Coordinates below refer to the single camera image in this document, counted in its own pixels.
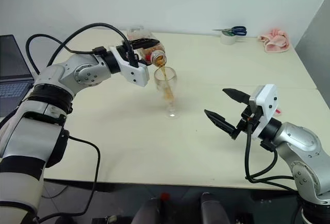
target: tape roll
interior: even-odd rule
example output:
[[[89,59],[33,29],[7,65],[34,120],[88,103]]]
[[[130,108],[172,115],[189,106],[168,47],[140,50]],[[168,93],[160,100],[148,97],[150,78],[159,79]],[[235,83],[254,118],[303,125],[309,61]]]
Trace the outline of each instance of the tape roll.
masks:
[[[236,41],[236,35],[228,31],[222,31],[220,41],[224,45],[232,45]]]

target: brown liquid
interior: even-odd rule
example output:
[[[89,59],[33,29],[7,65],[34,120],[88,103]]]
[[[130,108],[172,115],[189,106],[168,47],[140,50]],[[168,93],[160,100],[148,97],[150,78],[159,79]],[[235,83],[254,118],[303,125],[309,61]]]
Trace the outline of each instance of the brown liquid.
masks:
[[[165,67],[162,66],[160,68],[160,70],[163,73],[164,79],[165,79],[165,88],[164,88],[164,97],[165,97],[165,100],[167,100],[169,102],[173,102],[174,101],[174,96],[173,96],[173,92],[172,92],[171,86],[169,84],[169,80],[168,80],[167,75],[166,75],[166,72],[165,72]]]

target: floor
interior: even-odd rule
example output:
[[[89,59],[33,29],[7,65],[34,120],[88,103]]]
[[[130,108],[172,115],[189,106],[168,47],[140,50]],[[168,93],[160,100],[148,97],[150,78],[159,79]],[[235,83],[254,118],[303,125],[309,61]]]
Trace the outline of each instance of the floor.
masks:
[[[57,194],[63,185],[45,182],[44,196]],[[84,216],[76,217],[77,224],[91,224],[92,218],[110,215],[133,217],[144,202],[153,197],[167,196],[164,211],[166,223],[200,222],[199,197],[203,192],[210,192],[222,202],[231,223],[238,213],[253,214],[255,224],[289,224],[296,209],[295,196],[274,198],[269,194],[281,191],[263,191],[218,187],[170,186],[115,184],[111,192],[96,192],[91,205]],[[80,212],[89,197],[89,190],[68,187],[54,199],[42,198],[38,215],[43,217],[54,212]],[[56,218],[45,224],[55,223]],[[298,216],[296,223],[301,223]]]

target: laptop keyboard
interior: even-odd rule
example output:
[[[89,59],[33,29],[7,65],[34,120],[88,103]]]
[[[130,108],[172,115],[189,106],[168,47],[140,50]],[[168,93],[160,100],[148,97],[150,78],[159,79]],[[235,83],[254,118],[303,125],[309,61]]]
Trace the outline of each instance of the laptop keyboard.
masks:
[[[27,85],[27,82],[0,85],[0,99],[20,97]]]

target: scissors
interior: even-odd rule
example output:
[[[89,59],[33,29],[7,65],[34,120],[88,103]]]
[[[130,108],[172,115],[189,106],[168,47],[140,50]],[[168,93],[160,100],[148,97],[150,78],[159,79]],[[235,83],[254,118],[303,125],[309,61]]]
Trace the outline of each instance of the scissors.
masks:
[[[214,31],[227,31],[227,32],[233,33],[234,35],[239,35],[239,36],[246,35],[246,27],[244,27],[244,26],[236,26],[236,27],[227,28],[227,29],[214,29]]]

